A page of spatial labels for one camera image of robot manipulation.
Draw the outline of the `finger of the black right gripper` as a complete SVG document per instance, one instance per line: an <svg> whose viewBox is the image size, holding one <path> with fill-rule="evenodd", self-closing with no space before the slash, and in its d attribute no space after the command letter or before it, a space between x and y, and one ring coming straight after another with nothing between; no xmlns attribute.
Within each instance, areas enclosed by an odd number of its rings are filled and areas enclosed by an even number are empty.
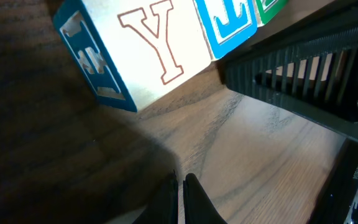
<svg viewBox="0 0 358 224"><path fill-rule="evenodd" d="M358 6L325 6L218 70L230 90L358 142Z"/></svg>

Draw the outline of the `green letter F block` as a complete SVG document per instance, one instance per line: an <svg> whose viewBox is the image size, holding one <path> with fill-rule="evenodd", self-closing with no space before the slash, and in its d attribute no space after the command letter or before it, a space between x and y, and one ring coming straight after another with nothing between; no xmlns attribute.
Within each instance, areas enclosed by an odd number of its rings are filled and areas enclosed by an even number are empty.
<svg viewBox="0 0 358 224"><path fill-rule="evenodd" d="M282 8L288 0L253 0L257 26L266 25Z"/></svg>

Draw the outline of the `blue letter L block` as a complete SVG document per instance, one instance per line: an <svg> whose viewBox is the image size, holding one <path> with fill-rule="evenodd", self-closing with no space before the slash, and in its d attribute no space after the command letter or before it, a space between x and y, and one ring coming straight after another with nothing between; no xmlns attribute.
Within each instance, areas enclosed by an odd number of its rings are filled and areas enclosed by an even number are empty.
<svg viewBox="0 0 358 224"><path fill-rule="evenodd" d="M252 0L195 0L212 59L219 60L257 31Z"/></svg>

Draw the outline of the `white letter Y block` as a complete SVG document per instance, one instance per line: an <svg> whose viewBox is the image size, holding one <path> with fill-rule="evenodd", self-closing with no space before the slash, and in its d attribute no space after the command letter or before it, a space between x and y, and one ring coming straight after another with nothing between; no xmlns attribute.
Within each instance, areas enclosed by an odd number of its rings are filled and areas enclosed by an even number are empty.
<svg viewBox="0 0 358 224"><path fill-rule="evenodd" d="M66 0L53 17L102 105L140 111L211 63L193 1Z"/></svg>

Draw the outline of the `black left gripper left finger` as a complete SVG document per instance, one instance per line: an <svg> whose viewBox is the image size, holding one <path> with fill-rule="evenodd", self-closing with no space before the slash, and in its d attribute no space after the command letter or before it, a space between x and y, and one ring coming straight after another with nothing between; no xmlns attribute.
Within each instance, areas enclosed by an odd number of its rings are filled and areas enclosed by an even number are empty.
<svg viewBox="0 0 358 224"><path fill-rule="evenodd" d="M156 194L133 224L177 224L178 181L175 172L164 178Z"/></svg>

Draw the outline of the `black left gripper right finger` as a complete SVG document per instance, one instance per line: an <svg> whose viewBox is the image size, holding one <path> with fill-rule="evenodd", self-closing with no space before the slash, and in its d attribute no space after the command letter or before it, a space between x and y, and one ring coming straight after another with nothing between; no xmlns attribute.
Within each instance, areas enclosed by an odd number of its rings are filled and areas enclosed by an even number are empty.
<svg viewBox="0 0 358 224"><path fill-rule="evenodd" d="M194 173L187 174L183 181L183 203L186 224L227 224Z"/></svg>

